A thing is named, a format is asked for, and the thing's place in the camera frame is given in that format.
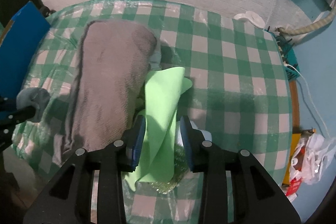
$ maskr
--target checkered tablecloth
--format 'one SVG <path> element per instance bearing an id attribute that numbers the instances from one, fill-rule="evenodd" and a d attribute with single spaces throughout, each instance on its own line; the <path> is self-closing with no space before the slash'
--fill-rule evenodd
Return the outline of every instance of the checkered tablecloth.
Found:
<path id="1" fill-rule="evenodd" d="M 13 148 L 19 157 L 47 179 L 58 170 L 52 163 L 53 144 L 64 134 L 77 42 L 88 22 L 109 18 L 148 26 L 161 40 L 162 67 L 186 68 L 193 87 L 179 101 L 179 116 L 188 114 L 224 149 L 250 150 L 281 183 L 292 109 L 274 39 L 250 23 L 163 0 L 91 0 L 47 19 L 51 29 L 32 61 L 25 86 L 44 87 L 52 98 L 39 124 L 26 122 L 16 128 Z M 202 175 L 189 173 L 168 195 L 146 183 L 139 183 L 135 193 L 125 185 L 128 222 L 197 223 L 201 180 Z"/>

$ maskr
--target light green felt sheet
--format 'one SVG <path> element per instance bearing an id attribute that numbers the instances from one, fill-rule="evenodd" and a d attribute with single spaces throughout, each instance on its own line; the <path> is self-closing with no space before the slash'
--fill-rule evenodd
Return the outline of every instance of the light green felt sheet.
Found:
<path id="1" fill-rule="evenodd" d="M 174 67 L 150 71 L 145 81 L 146 109 L 139 114 L 146 118 L 146 133 L 138 167 L 125 176 L 130 188 L 135 183 L 168 182 L 174 175 L 174 145 L 177 103 L 191 88 L 184 78 L 185 68 Z"/>

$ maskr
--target screw head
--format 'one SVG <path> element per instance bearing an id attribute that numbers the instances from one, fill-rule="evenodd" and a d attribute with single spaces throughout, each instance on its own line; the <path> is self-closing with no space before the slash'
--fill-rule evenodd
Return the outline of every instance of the screw head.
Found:
<path id="1" fill-rule="evenodd" d="M 81 156 L 81 155 L 83 155 L 85 153 L 85 150 L 83 149 L 83 148 L 78 148 L 77 150 L 76 150 L 76 155 L 77 156 Z"/>
<path id="2" fill-rule="evenodd" d="M 248 157 L 250 155 L 250 152 L 247 151 L 246 149 L 243 149 L 240 151 L 241 155 L 244 156 L 244 157 Z"/>
<path id="3" fill-rule="evenodd" d="M 119 147 L 119 146 L 122 146 L 124 142 L 122 140 L 116 140 L 113 144 L 114 146 Z"/>
<path id="4" fill-rule="evenodd" d="M 210 141 L 203 141 L 203 142 L 202 142 L 202 145 L 203 145 L 204 147 L 210 147 L 210 146 L 212 145 L 212 142 L 210 142 Z"/>

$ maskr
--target brown towel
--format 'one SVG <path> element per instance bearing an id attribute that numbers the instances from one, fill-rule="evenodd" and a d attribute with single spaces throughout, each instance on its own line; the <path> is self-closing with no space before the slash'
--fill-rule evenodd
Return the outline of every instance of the brown towel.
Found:
<path id="1" fill-rule="evenodd" d="M 78 45 L 61 162 L 80 147 L 102 149 L 131 127 L 135 101 L 156 43 L 147 28 L 133 21 L 88 24 Z"/>

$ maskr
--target pipe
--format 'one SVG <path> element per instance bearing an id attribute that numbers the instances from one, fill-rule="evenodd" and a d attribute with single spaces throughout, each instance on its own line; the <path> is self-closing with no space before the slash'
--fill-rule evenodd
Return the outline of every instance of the pipe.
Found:
<path id="1" fill-rule="evenodd" d="M 334 20 L 335 15 L 336 15 L 336 2 L 334 3 L 333 8 L 331 9 L 329 15 L 327 15 L 325 18 L 320 19 L 317 22 L 311 23 L 308 26 L 301 27 L 301 28 L 298 28 L 298 29 L 295 29 L 295 30 L 285 29 L 284 27 L 279 27 L 279 28 L 276 28 L 275 31 L 280 32 L 281 35 L 286 35 L 286 36 L 290 36 L 290 37 L 293 37 L 295 35 L 309 33 L 309 32 L 318 30 L 318 29 L 328 25 L 330 22 L 332 22 Z"/>

